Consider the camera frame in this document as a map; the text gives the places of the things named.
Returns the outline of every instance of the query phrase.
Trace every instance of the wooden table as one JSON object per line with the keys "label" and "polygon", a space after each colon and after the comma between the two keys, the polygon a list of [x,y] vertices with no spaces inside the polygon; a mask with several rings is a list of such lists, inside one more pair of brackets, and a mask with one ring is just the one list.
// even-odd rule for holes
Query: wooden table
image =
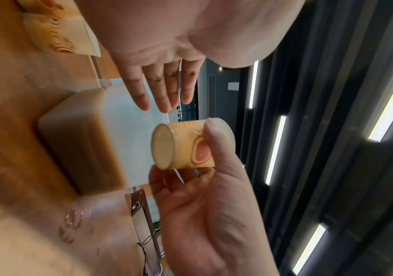
{"label": "wooden table", "polygon": [[0,275],[142,275],[126,191],[79,197],[35,130],[96,87],[90,57],[39,52],[19,6],[0,0]]}

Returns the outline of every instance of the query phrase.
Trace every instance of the hand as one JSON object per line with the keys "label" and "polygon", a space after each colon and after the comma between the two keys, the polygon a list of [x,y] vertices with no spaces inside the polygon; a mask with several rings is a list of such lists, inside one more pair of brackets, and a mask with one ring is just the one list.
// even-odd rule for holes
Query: hand
{"label": "hand", "polygon": [[304,0],[76,0],[109,51],[134,102],[150,109],[145,74],[159,110],[191,102],[205,57],[231,68],[268,56]]}
{"label": "hand", "polygon": [[163,246],[176,276],[278,275],[256,198],[242,163],[208,119],[203,136],[216,171],[153,167],[150,185]]}

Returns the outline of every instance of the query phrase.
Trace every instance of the dark ceiling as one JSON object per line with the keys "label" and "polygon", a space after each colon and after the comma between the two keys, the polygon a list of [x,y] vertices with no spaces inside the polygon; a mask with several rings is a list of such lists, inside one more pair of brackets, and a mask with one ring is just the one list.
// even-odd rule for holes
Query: dark ceiling
{"label": "dark ceiling", "polygon": [[393,276],[393,124],[382,142],[366,139],[393,92],[393,0],[308,1],[260,61],[252,110],[251,70],[241,70],[237,154],[281,275],[293,274],[321,223],[327,231],[299,275]]}

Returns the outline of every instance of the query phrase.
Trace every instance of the wooden cylinder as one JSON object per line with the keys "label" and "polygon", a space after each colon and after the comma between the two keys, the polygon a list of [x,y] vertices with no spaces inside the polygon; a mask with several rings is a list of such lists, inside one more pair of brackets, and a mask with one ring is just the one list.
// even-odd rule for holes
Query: wooden cylinder
{"label": "wooden cylinder", "polygon": [[[197,120],[158,125],[151,138],[155,165],[161,170],[214,167],[212,153],[202,137],[205,122]],[[214,122],[234,151],[236,142],[230,126],[219,118],[214,118]]]}

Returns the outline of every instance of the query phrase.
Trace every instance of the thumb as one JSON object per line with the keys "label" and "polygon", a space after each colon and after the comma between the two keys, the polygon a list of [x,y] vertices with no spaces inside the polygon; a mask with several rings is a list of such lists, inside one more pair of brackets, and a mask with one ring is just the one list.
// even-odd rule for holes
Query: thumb
{"label": "thumb", "polygon": [[234,177],[239,176],[238,173],[243,171],[242,163],[234,153],[231,143],[229,143],[225,135],[217,129],[215,120],[212,118],[206,120],[202,135],[212,152],[216,171]]}

